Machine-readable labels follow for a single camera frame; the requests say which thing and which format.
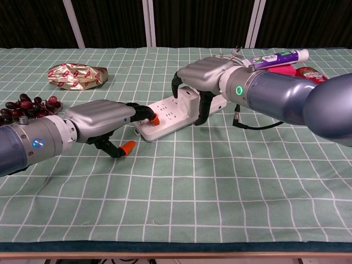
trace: orange cap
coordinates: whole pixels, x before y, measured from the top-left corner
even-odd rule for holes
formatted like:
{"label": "orange cap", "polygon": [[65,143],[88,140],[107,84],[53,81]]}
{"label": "orange cap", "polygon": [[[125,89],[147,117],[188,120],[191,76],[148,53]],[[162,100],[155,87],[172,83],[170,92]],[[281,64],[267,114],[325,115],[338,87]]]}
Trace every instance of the orange cap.
{"label": "orange cap", "polygon": [[127,156],[131,152],[131,150],[135,147],[135,145],[136,145],[136,142],[131,140],[131,141],[128,141],[126,144],[119,146],[119,149],[123,149],[123,151],[125,152],[125,156]]}
{"label": "orange cap", "polygon": [[160,120],[158,118],[158,115],[155,113],[155,117],[152,120],[149,120],[150,123],[152,123],[153,125],[160,125]]}

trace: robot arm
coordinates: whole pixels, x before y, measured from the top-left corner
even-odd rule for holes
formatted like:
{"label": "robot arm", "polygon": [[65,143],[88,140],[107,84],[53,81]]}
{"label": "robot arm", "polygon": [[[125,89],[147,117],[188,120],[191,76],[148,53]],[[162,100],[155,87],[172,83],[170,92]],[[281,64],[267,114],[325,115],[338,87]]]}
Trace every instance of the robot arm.
{"label": "robot arm", "polygon": [[172,81],[175,98],[182,83],[200,92],[199,118],[195,125],[206,122],[212,97],[221,94],[236,104],[233,122],[236,127],[251,128],[238,123],[240,106],[243,106],[279,121],[265,128],[284,122],[305,125],[324,139],[352,146],[352,74],[317,85],[301,77],[245,67],[238,60],[208,57],[176,72]]}
{"label": "robot arm", "polygon": [[24,171],[29,165],[61,155],[73,143],[94,144],[113,158],[133,149],[133,141],[116,147],[109,137],[118,128],[148,119],[159,119],[152,109],[137,103],[97,100],[68,108],[64,118],[49,115],[28,120],[21,117],[12,125],[0,126],[0,177]]}

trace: black cable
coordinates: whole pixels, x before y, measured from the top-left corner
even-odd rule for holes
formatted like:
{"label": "black cable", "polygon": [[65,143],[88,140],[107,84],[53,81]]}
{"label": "black cable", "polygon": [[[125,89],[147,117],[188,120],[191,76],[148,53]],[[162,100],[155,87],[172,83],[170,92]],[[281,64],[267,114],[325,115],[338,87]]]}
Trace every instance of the black cable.
{"label": "black cable", "polygon": [[236,104],[235,107],[235,115],[233,118],[232,126],[237,127],[237,128],[242,128],[242,129],[250,129],[250,130],[263,130],[263,129],[269,129],[269,128],[274,128],[277,127],[278,125],[283,124],[284,122],[280,121],[271,125],[266,125],[266,126],[249,126],[245,125],[239,122],[239,112],[241,111],[240,105]]}

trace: table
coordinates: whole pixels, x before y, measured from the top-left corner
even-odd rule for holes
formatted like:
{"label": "table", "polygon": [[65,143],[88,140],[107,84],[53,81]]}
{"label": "table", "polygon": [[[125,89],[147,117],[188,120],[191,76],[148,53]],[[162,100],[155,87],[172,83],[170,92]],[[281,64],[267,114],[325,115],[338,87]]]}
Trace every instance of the table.
{"label": "table", "polygon": [[[243,49],[241,55],[280,51]],[[229,52],[0,49],[0,106],[21,93],[56,95],[64,103],[59,116],[70,106],[104,98],[148,105],[172,95],[171,80],[180,67]],[[352,72],[349,49],[309,52],[310,59],[296,68],[311,66],[329,78]],[[64,62],[107,67],[109,79],[86,91],[49,84],[48,69]],[[111,139],[116,145],[136,140],[136,148],[118,160],[76,144],[1,178],[0,257],[101,251],[134,257],[351,254],[352,149],[301,126],[232,127],[233,109],[229,103],[204,125],[155,142],[137,137],[128,124]],[[242,109],[241,121],[275,122],[248,109]]]}

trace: green indicator light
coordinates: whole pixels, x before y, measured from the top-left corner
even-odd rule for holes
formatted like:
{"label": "green indicator light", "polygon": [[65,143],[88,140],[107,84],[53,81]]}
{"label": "green indicator light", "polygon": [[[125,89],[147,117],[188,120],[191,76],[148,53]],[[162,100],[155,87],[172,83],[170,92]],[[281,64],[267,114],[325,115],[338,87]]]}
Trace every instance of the green indicator light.
{"label": "green indicator light", "polygon": [[236,94],[237,95],[242,95],[243,94],[243,88],[242,88],[242,86],[237,86],[236,87]]}

